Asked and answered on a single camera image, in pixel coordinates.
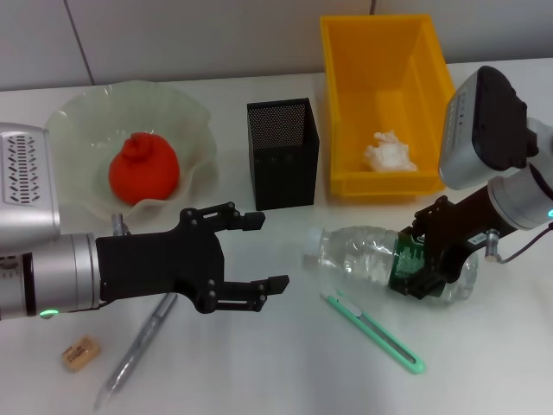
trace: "green utility knife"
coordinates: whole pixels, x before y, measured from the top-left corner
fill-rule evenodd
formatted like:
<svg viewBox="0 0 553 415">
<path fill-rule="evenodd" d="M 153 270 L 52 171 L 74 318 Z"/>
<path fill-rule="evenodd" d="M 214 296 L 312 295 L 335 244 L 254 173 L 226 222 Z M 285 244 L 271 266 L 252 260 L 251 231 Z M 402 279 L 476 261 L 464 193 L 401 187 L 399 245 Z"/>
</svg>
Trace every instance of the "green utility knife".
<svg viewBox="0 0 553 415">
<path fill-rule="evenodd" d="M 388 333 L 380 324 L 358 307 L 353 305 L 344 294 L 332 286 L 321 289 L 321 297 L 335 307 L 349 321 L 355 324 L 371 340 L 377 343 L 386 353 L 401 363 L 413 374 L 421 374 L 426 365 L 416 354 L 406 348 L 398 339 Z"/>
</svg>

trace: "vent grille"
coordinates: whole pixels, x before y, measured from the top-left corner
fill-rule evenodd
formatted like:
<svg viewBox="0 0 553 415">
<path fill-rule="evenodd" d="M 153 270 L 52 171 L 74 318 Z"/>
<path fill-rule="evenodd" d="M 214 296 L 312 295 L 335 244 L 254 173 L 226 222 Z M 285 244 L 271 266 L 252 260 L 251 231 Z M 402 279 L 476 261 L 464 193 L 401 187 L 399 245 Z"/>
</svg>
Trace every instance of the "vent grille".
<svg viewBox="0 0 553 415">
<path fill-rule="evenodd" d="M 248 109 L 254 150 L 302 146 L 305 105 Z"/>
<path fill-rule="evenodd" d="M 4 149 L 4 177 L 9 180 L 6 202 L 33 205 L 41 198 L 35 140 L 30 135 L 8 136 Z"/>
</svg>

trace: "red fruit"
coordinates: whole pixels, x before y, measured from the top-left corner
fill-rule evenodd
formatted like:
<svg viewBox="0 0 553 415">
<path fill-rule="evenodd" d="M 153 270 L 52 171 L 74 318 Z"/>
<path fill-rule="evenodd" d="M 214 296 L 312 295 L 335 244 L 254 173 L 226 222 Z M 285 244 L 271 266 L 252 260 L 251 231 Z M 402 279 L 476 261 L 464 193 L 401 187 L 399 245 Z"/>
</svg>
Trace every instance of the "red fruit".
<svg viewBox="0 0 553 415">
<path fill-rule="evenodd" d="M 163 137 L 135 132 L 110 164 L 111 190 L 135 205 L 144 199 L 165 200 L 179 184 L 179 161 Z"/>
</svg>

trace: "white wall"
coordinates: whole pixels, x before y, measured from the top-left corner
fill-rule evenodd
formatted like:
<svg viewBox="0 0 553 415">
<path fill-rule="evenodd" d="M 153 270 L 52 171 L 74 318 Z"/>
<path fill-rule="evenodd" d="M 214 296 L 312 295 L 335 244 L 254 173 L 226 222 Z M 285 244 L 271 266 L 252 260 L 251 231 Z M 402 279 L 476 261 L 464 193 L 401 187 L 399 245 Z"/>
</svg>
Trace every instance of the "white wall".
<svg viewBox="0 0 553 415">
<path fill-rule="evenodd" d="M 97 83 L 320 71 L 319 16 L 371 0 L 69 0 Z"/>
<path fill-rule="evenodd" d="M 97 83 L 323 69 L 319 16 L 371 0 L 67 0 Z M 553 56 L 553 0 L 378 0 L 430 13 L 449 62 Z M 0 0 L 0 90 L 90 84 L 64 0 Z"/>
<path fill-rule="evenodd" d="M 0 91 L 90 85 L 63 0 L 0 0 Z"/>
<path fill-rule="evenodd" d="M 553 0 L 378 0 L 376 11 L 431 14 L 447 62 L 553 56 Z"/>
</svg>

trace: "yellow plastic bin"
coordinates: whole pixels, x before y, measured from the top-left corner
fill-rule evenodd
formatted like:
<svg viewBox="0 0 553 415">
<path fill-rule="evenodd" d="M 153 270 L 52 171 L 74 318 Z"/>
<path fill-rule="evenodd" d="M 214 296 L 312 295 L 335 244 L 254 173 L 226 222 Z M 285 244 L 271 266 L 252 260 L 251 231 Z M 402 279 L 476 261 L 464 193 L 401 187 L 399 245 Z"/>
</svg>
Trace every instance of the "yellow plastic bin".
<svg viewBox="0 0 553 415">
<path fill-rule="evenodd" d="M 430 16 L 324 16 L 330 115 L 330 192 L 428 195 L 438 175 L 446 105 L 454 85 Z M 394 130 L 418 171 L 376 172 L 363 163 L 375 132 Z"/>
</svg>

